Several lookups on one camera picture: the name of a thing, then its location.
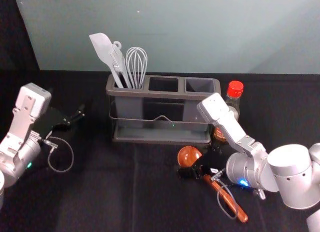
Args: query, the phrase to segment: wall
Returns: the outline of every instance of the wall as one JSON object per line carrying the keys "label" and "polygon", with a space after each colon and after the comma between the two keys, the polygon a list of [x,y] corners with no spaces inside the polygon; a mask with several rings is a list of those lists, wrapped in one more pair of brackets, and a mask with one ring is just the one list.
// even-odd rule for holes
{"label": "wall", "polygon": [[17,0],[40,69],[109,70],[88,35],[152,72],[319,73],[320,0]]}

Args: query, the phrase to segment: orange spoon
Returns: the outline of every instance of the orange spoon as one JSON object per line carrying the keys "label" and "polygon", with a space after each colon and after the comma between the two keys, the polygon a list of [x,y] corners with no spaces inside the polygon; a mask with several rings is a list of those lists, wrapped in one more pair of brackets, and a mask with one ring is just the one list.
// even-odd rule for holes
{"label": "orange spoon", "polygon": [[[201,152],[192,146],[186,146],[183,147],[177,156],[178,163],[181,167],[189,167],[192,166],[193,163],[202,156]],[[215,190],[218,191],[221,186],[216,182],[216,181],[211,181],[211,177],[209,175],[205,175],[203,179]],[[235,204],[234,200],[231,198],[231,196],[224,190],[221,189],[219,193],[220,197],[223,198],[223,200],[226,202],[226,204],[229,206],[229,208],[236,213],[236,207],[237,205]],[[245,223],[248,221],[248,215],[243,211],[243,209],[240,208],[238,205],[238,214],[237,214],[238,219],[242,222]]]}

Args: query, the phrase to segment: black table surface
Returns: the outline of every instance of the black table surface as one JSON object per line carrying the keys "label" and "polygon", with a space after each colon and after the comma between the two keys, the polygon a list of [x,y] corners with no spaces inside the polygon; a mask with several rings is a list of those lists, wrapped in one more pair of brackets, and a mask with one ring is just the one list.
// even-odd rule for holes
{"label": "black table surface", "polygon": [[[292,143],[310,147],[320,141],[320,76],[179,75],[217,78],[223,94],[230,80],[244,82],[239,122],[267,151]],[[68,115],[91,102],[77,128],[59,134],[73,147],[74,167],[65,174],[51,171],[46,165],[48,152],[43,151],[5,190],[1,232],[308,231],[306,218],[319,205],[293,210],[279,193],[266,192],[261,201],[252,192],[232,187],[249,221],[231,221],[208,185],[177,177],[182,146],[112,143],[107,78],[105,72],[0,72],[0,138],[9,129],[19,88],[28,82],[52,88],[51,106]]]}

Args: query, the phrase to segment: spoon handle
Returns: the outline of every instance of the spoon handle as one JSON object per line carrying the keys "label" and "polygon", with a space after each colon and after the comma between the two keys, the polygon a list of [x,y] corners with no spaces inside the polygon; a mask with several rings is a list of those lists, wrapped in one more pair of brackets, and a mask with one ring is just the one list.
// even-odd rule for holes
{"label": "spoon handle", "polygon": [[[215,191],[218,191],[221,186],[216,182],[216,181],[211,181],[211,177],[209,175],[205,175],[203,177],[205,182],[207,182]],[[226,202],[226,204],[229,206],[229,208],[236,213],[236,207],[237,205],[235,204],[234,200],[231,198],[231,196],[224,190],[220,190],[219,193],[220,197],[223,198],[223,200]],[[248,221],[248,215],[243,211],[243,209],[238,205],[238,219],[242,223],[246,223]]]}

